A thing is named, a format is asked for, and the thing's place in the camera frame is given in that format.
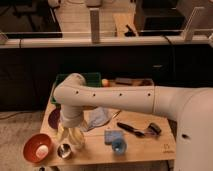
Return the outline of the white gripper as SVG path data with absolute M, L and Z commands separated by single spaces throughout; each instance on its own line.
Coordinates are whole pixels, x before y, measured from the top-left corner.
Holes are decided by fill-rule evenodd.
M 57 131 L 57 139 L 59 141 L 62 141 L 64 138 L 67 138 L 70 142 L 70 139 L 73 139 L 74 141 L 78 141 L 75 137 L 75 129 L 74 128 L 66 128 L 62 125 L 62 123 L 58 124 L 58 131 Z

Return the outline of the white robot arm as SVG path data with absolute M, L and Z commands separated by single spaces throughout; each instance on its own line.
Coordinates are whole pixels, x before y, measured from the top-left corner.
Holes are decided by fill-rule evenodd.
M 85 106 L 165 116 L 177 122 L 174 171 L 213 171 L 213 88 L 165 86 L 88 87 L 72 73 L 53 93 L 65 127 L 83 121 Z

